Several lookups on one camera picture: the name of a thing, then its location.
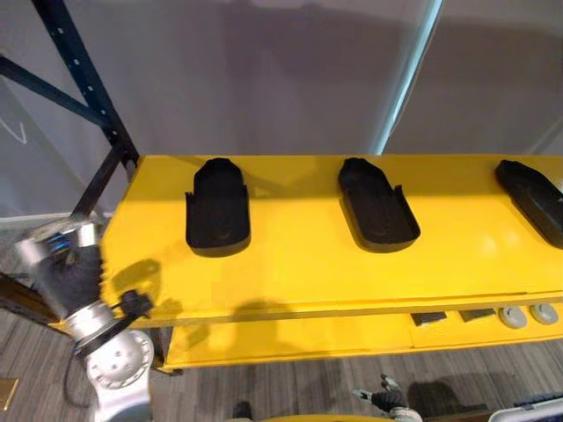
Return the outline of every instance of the gray wall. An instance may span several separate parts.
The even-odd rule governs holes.
[[[4,54],[79,98],[31,2],[4,3]],[[369,153],[424,6],[67,4],[140,152],[213,155]],[[386,151],[563,153],[562,9],[561,0],[448,0]],[[70,210],[106,141],[92,124],[5,85],[2,118],[16,133],[23,122],[28,142],[0,128],[10,146],[0,158],[0,217]],[[45,159],[22,171],[32,154]],[[106,210],[125,185],[120,170],[101,201]]]

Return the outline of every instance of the wire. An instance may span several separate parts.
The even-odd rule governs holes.
[[[88,409],[90,408],[90,404],[84,404],[84,403],[79,403],[78,401],[76,401],[74,399],[74,397],[72,397],[72,395],[70,394],[69,391],[69,373],[70,373],[70,367],[72,365],[72,361],[75,359],[75,355],[74,352],[70,355],[70,359],[69,359],[69,364],[67,365],[67,369],[66,371],[64,371],[64,380],[62,381],[62,393],[64,395],[64,400],[74,406],[74,407],[78,407],[80,409]]]

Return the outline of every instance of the gray carpet floor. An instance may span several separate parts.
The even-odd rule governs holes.
[[[22,271],[10,246],[19,230],[0,232],[0,269]],[[71,341],[60,333],[0,311],[0,377],[20,385],[4,421],[80,421],[85,410],[62,394]],[[376,416],[355,399],[353,388],[379,389],[379,375],[393,375],[409,404],[423,417],[496,410],[539,394],[563,390],[563,340],[460,351],[382,355],[352,359],[188,369],[170,377],[152,371],[155,420],[221,421],[239,400],[257,418],[311,413]],[[73,363],[70,387],[87,403],[92,390]]]

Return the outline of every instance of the yellow shelf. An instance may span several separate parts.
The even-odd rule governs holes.
[[[252,241],[203,258],[186,244],[184,192],[208,157],[144,157],[103,238],[103,299],[148,293],[156,308],[138,326],[561,302],[563,251],[521,216],[494,168],[515,159],[561,188],[563,157],[368,158],[403,185],[422,232],[389,254],[355,244],[340,208],[344,158],[231,157],[251,195]]]
[[[515,330],[496,315],[464,323],[457,311],[447,319],[417,327],[410,315],[372,315],[271,320],[175,327],[164,369],[251,364],[343,356],[411,353],[495,346],[563,338],[559,321],[542,325],[528,317]]]

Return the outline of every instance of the lower shelf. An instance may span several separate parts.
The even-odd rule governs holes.
[[[494,346],[563,338],[563,303],[553,305],[559,321],[543,325],[527,308],[525,328],[504,325],[497,315],[465,323],[457,311],[416,326],[409,314],[321,317],[174,328],[164,369],[284,360],[410,353]]]

